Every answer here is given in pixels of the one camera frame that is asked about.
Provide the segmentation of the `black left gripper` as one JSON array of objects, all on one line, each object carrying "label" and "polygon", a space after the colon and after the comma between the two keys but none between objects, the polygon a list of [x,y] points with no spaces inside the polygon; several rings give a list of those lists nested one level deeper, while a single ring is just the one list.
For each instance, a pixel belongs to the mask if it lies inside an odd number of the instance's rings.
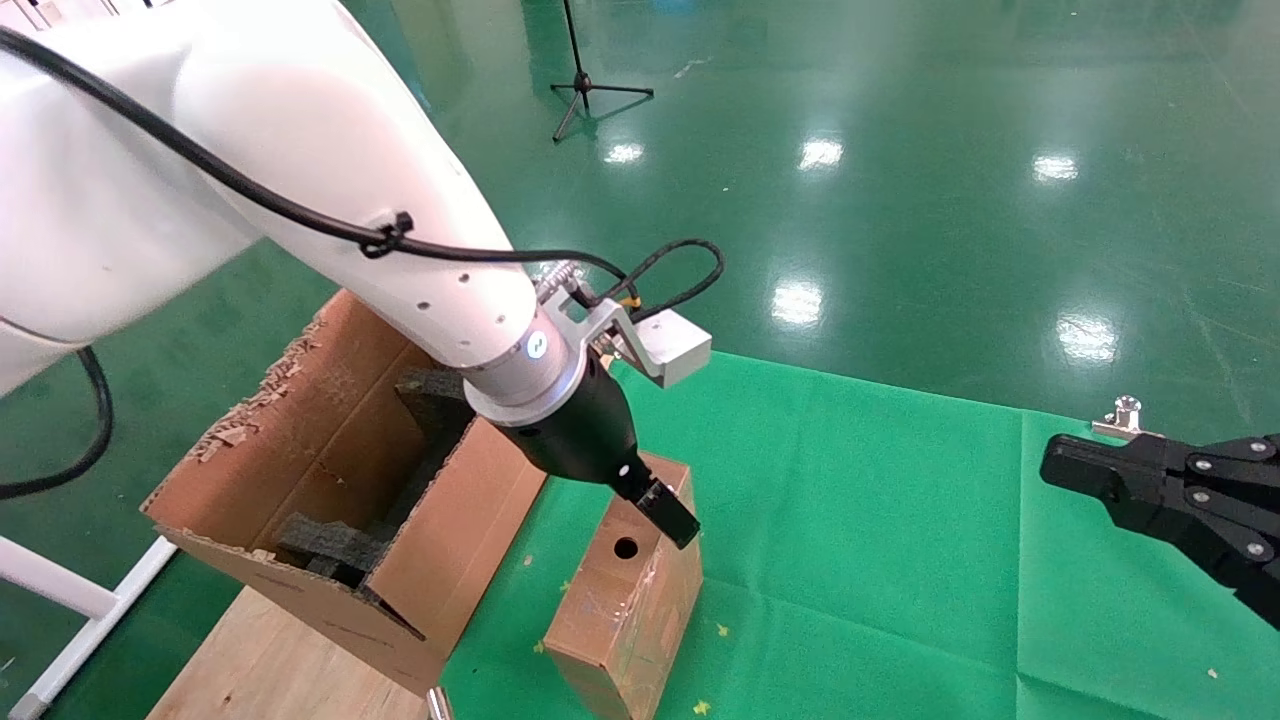
[{"label": "black left gripper", "polygon": [[577,388],[549,416],[499,432],[553,477],[609,486],[677,550],[698,538],[701,524],[680,493],[689,468],[641,461],[628,401],[602,361],[588,361]]}]

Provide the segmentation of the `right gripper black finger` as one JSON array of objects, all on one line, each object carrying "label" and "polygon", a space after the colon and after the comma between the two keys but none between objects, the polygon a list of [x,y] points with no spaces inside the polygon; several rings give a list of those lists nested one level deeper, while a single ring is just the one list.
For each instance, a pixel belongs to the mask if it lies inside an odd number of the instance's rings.
[{"label": "right gripper black finger", "polygon": [[1171,544],[1277,625],[1277,464],[1044,461],[1051,486],[1097,498],[1114,525]]},{"label": "right gripper black finger", "polygon": [[1188,509],[1230,521],[1277,520],[1276,436],[1213,445],[1140,436],[1105,445],[1059,434],[1046,446],[1039,477],[1142,518]]}]

